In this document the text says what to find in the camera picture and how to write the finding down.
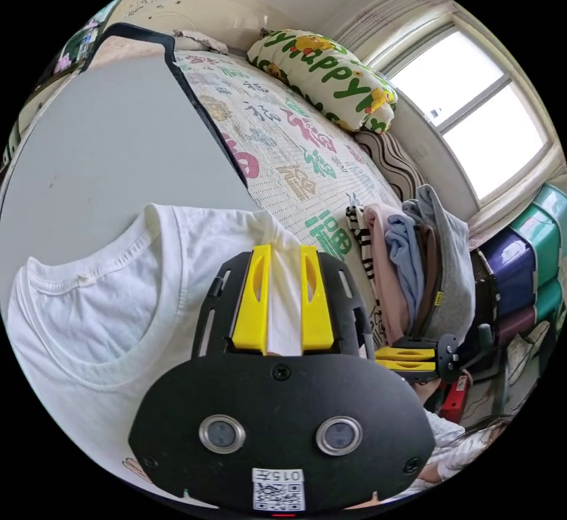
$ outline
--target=patterned bed sheet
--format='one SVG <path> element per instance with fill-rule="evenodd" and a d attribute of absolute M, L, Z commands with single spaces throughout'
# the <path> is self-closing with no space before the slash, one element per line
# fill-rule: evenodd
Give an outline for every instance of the patterned bed sheet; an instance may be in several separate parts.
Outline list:
<path fill-rule="evenodd" d="M 257 206 L 303 244 L 344 260 L 377 326 L 376 301 L 345 215 L 349 205 L 399 205 L 376 165 L 350 135 L 244 58 L 178 50 L 175 60 Z"/>

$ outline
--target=person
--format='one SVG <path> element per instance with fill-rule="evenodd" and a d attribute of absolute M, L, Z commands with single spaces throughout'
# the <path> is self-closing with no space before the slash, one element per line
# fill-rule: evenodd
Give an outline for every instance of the person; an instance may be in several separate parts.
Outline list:
<path fill-rule="evenodd" d="M 422 404 L 439 387 L 440 380 L 426 384 L 415 384 L 415 390 Z M 374 494 L 371 500 L 351 506 L 348 509 L 365 508 L 386 504 L 407 498 L 441 483 L 474 461 L 498 438 L 517 414 L 517 409 L 499 416 L 488 416 L 469 428 L 450 422 L 424 410 L 435 438 L 435 448 L 418 478 L 403 492 L 383 501 Z"/>

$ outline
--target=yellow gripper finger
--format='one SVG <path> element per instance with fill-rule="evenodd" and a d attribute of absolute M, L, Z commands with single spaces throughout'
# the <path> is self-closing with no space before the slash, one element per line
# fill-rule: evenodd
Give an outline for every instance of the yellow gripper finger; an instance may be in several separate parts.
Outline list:
<path fill-rule="evenodd" d="M 418 361 L 381 361 L 376 360 L 379 365 L 390 369 L 391 371 L 400 372 L 434 372 L 435 363 L 434 362 L 418 362 Z"/>
<path fill-rule="evenodd" d="M 238 351 L 268 351 L 268 299 L 272 245 L 254 247 L 232 342 Z"/>
<path fill-rule="evenodd" d="M 382 347 L 375 353 L 377 359 L 386 361 L 429 361 L 435 358 L 435 349 Z"/>
<path fill-rule="evenodd" d="M 334 343 L 317 249 L 301 246 L 301 348 L 329 351 Z"/>

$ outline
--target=screw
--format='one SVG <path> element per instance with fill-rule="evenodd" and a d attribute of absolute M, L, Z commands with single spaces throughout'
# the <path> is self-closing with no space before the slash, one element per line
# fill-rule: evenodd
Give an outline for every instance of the screw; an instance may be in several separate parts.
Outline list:
<path fill-rule="evenodd" d="M 414 457 L 403 466 L 403 472 L 406 473 L 406 475 L 413 475 L 420 466 L 421 459 L 419 457 Z"/>
<path fill-rule="evenodd" d="M 148 469 L 157 469 L 158 468 L 158 462 L 153 457 L 144 457 L 142 459 L 142 463 Z"/>
<path fill-rule="evenodd" d="M 276 380 L 287 380 L 291 376 L 291 371 L 285 365 L 276 365 L 272 369 L 272 376 Z"/>

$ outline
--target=gray tabletop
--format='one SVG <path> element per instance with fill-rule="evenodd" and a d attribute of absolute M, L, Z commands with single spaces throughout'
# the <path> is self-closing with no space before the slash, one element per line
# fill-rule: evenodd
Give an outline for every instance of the gray tabletop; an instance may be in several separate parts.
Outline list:
<path fill-rule="evenodd" d="M 149 203 L 257 210 L 163 57 L 77 76 L 22 147 L 0 215 L 0 313 L 14 276 L 84 258 Z"/>

